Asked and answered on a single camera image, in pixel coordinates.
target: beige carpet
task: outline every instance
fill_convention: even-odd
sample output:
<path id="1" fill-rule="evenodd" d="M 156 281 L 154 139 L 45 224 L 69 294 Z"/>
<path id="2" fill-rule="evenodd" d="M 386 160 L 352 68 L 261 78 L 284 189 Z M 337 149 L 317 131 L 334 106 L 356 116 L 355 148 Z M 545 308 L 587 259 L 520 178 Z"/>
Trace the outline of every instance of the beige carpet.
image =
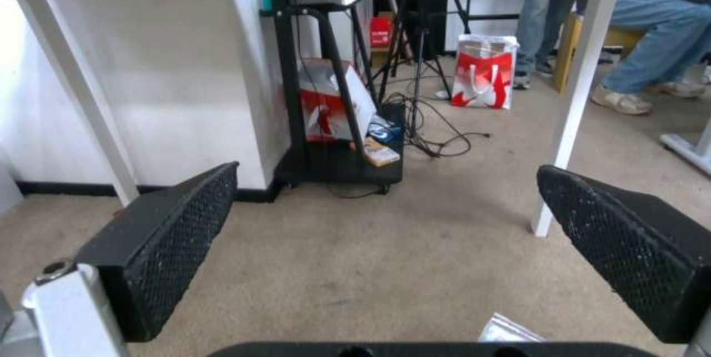
<path id="1" fill-rule="evenodd" d="M 424 93 L 436 88 L 427 79 Z M 343 200 L 305 184 L 273 204 L 236 203 L 160 336 L 132 352 L 205 355 L 257 340 L 474 341 L 498 312 L 551 340 L 680 355 L 655 340 L 557 225 L 547 239 L 531 235 L 535 170 L 550 156 L 562 102 L 540 79 L 514 96 L 510 112 L 435 102 L 462 130 L 493 136 L 473 139 L 456 159 L 407 150 L 404 180 L 387 196 Z M 711 180 L 657 142 L 663 132 L 700 131 L 711 99 L 654 100 L 649 117 L 589 105 L 571 169 L 654 193 L 711 224 Z M 431 114 L 424 131 L 442 135 Z M 119 207 L 115 198 L 34 195 L 0 218 L 0 287 L 11 304 Z"/>

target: red and white box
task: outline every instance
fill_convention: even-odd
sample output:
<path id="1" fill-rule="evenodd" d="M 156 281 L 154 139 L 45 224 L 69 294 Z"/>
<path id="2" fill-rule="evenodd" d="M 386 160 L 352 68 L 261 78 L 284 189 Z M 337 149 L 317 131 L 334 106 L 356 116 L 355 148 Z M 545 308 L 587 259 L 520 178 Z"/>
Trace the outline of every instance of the red and white box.
<path id="1" fill-rule="evenodd" d="M 517 49 L 513 36 L 460 35 L 452 105 L 511 109 Z"/>
<path id="2" fill-rule="evenodd" d="M 371 48 L 386 48 L 390 46 L 393 36 L 393 21 L 388 17 L 373 17 L 370 19 Z"/>
<path id="3" fill-rule="evenodd" d="M 342 61 L 348 94 L 353 105 L 353 114 L 358 123 L 358 136 L 365 141 L 368 125 L 376 112 L 375 103 L 365 84 L 353 69 L 352 64 Z M 336 75 L 330 59 L 304 59 L 299 69 L 302 112 L 307 140 L 310 142 L 333 142 L 353 140 L 348 126 L 346 107 L 341 101 Z"/>

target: person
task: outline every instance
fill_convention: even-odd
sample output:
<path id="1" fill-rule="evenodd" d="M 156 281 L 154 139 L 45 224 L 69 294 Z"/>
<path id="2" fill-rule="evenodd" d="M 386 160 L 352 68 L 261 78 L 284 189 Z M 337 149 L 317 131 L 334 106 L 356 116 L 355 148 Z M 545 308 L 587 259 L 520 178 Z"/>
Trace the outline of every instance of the person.
<path id="1" fill-rule="evenodd" d="M 684 81 L 687 68 L 711 50 L 711 6 L 686 0 L 617 0 L 611 26 L 645 31 L 645 36 L 592 91 L 592 101 L 622 114 L 641 115 L 652 104 L 648 88 L 693 98 L 702 84 Z"/>
<path id="2" fill-rule="evenodd" d="M 536 53 L 543 41 L 549 0 L 524 0 L 518 18 L 516 39 L 519 48 L 516 52 L 516 67 L 513 76 L 513 88 L 530 88 L 530 74 L 536 64 Z"/>
<path id="3" fill-rule="evenodd" d="M 544 76 L 553 76 L 553 67 L 548 63 L 548 56 L 558 43 L 560 28 L 575 4 L 577 13 L 582 14 L 587 6 L 587 0 L 550 0 L 548 15 L 545 19 L 543 41 L 536 53 L 536 70 Z"/>

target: man sitting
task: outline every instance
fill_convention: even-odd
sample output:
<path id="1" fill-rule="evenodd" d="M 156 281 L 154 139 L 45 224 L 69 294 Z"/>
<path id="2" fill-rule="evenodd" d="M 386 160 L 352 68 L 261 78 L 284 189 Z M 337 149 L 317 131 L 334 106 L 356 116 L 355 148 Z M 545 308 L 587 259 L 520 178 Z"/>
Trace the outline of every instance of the man sitting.
<path id="1" fill-rule="evenodd" d="M 611 26 L 645 36 L 602 84 L 592 101 L 622 114 L 648 114 L 640 94 L 648 87 L 677 97 L 701 96 L 704 86 L 684 82 L 684 72 L 711 51 L 711 6 L 686 0 L 617 0 Z"/>

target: black rolling cart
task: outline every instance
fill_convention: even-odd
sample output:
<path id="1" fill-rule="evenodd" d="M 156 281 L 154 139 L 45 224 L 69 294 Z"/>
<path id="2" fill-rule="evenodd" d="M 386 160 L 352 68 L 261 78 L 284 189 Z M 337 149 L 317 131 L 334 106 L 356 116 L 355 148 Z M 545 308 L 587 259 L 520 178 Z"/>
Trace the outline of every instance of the black rolling cart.
<path id="1" fill-rule="evenodd" d="M 295 6 L 289 0 L 272 0 L 272 10 L 262 11 L 262 16 L 274 18 L 274 28 L 277 33 L 279 49 L 279 64 L 282 69 L 282 84 L 289 115 L 289 132 L 292 145 L 287 150 L 281 162 L 277 165 L 274 179 L 281 184 L 293 187 L 301 182 L 322 183 L 373 183 L 379 186 L 379 193 L 385 194 L 389 186 L 402 180 L 402 160 L 404 142 L 400 135 L 388 142 L 390 147 L 400 155 L 400 160 L 386 165 L 375 167 L 365 158 L 363 142 L 358 134 L 358 123 L 353 112 L 353 104 L 348 93 L 345 72 L 341 57 L 338 55 L 336 39 L 333 28 L 328 20 L 328 13 L 335 11 L 349 11 L 353 21 L 355 40 L 360 49 L 360 58 L 365 71 L 365 84 L 370 96 L 378 108 L 378 114 L 384 119 L 402 126 L 404 124 L 404 106 L 402 104 L 380 105 L 375 98 L 375 86 L 370 72 L 369 59 L 365 51 L 365 41 L 360 30 L 356 4 L 340 6 L 335 4 L 300 5 Z M 307 142 L 304 128 L 304 117 L 299 94 L 299 56 L 294 46 L 294 28 L 292 18 L 296 16 L 312 16 L 318 21 L 319 35 L 322 42 L 323 58 L 330 59 L 333 64 L 333 73 L 336 75 L 338 91 L 341 102 L 346 108 L 346 117 L 351 134 L 355 134 L 352 141 L 355 150 L 351 149 L 351 142 L 317 143 Z"/>

